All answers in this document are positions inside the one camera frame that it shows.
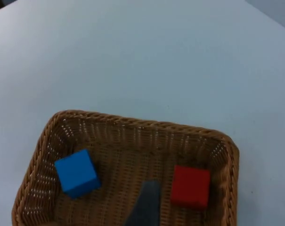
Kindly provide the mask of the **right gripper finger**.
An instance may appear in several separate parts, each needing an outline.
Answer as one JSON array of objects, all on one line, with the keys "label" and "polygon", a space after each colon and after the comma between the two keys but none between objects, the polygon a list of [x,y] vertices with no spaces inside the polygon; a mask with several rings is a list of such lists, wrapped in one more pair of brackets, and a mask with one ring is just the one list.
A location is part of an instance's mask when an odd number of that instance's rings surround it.
[{"label": "right gripper finger", "polygon": [[138,198],[124,226],[160,225],[160,183],[149,180],[142,183]]}]

